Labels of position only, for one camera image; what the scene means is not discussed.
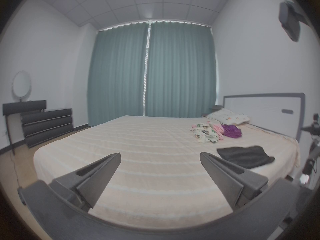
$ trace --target curtain pleat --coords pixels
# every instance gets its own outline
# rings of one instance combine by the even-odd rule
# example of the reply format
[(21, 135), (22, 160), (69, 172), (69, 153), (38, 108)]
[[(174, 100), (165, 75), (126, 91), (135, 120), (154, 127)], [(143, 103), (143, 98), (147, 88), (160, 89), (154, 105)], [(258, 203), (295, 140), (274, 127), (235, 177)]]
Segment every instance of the curtain pleat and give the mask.
[(200, 117), (216, 99), (210, 28), (178, 22), (151, 25), (146, 116)]
[(100, 31), (88, 78), (89, 125), (143, 115), (147, 23)]

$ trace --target wooden floor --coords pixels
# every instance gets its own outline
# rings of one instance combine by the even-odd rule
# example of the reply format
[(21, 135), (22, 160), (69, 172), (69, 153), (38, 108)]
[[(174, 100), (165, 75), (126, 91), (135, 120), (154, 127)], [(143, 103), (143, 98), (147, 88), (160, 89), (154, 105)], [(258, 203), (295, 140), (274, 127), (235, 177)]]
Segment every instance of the wooden floor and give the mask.
[(51, 238), (34, 219), (29, 209), (21, 203), (17, 192), (18, 182), (24, 188), (38, 179), (33, 165), (33, 156), (38, 148), (74, 133), (76, 132), (65, 134), (32, 148), (28, 148), (27, 145), (19, 146), (15, 149), (15, 155), (13, 155), (12, 151), (0, 155), (0, 188), (3, 195), (9, 199), (14, 209), (31, 230), (43, 240)]

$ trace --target headboard frame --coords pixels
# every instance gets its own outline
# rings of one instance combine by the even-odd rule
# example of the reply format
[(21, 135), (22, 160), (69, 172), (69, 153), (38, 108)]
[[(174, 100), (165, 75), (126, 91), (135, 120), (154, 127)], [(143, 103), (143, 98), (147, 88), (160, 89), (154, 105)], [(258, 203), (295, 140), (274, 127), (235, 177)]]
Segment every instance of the headboard frame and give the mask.
[(300, 140), (305, 113), (304, 93), (224, 96), (223, 107), (248, 115), (254, 126)]

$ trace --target striped bed sheet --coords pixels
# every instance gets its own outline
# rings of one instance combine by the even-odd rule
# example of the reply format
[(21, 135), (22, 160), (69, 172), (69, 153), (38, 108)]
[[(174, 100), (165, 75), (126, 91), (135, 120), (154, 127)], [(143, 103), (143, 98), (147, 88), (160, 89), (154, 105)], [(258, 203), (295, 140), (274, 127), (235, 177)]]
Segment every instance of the striped bed sheet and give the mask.
[(243, 124), (242, 137), (199, 143), (191, 125), (207, 118), (123, 116), (39, 148), (34, 167), (39, 179), (52, 179), (104, 156), (121, 153), (122, 162), (89, 213), (116, 224), (149, 229), (176, 229), (210, 222), (232, 212), (200, 163), (201, 152), (262, 146), (271, 164), (252, 171), (269, 183), (300, 165), (298, 142)]

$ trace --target folded black clothing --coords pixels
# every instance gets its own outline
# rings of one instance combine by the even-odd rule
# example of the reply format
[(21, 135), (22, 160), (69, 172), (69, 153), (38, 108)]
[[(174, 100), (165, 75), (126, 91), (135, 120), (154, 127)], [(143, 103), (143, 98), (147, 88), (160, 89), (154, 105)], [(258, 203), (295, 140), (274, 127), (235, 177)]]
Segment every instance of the folded black clothing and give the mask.
[(267, 165), (275, 160), (261, 146), (217, 148), (217, 152), (224, 160), (246, 169)]

